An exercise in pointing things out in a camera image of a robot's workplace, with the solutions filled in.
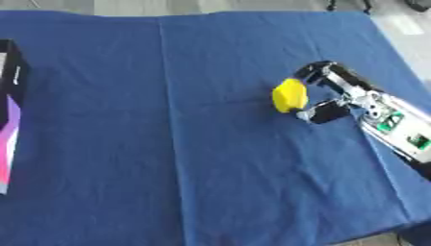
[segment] yellow foam ball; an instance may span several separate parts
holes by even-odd
[[[288,78],[272,91],[272,101],[280,112],[304,109],[308,103],[307,88],[297,79]]]

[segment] white floor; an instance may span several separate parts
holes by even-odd
[[[361,0],[339,1],[339,10],[359,10]],[[409,10],[402,0],[374,0],[372,19],[431,91],[431,12]],[[327,0],[0,0],[0,10],[57,10],[97,15],[169,15],[221,11],[323,11]],[[383,234],[342,246],[397,246]]]

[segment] blue tablecloth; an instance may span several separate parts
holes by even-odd
[[[431,184],[353,117],[308,125],[271,105],[295,69],[334,60],[431,110],[363,14],[0,21],[33,67],[2,246],[323,245],[431,219]]]

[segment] colorful box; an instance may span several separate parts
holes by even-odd
[[[7,193],[11,180],[29,70],[15,43],[0,39],[0,194]]]

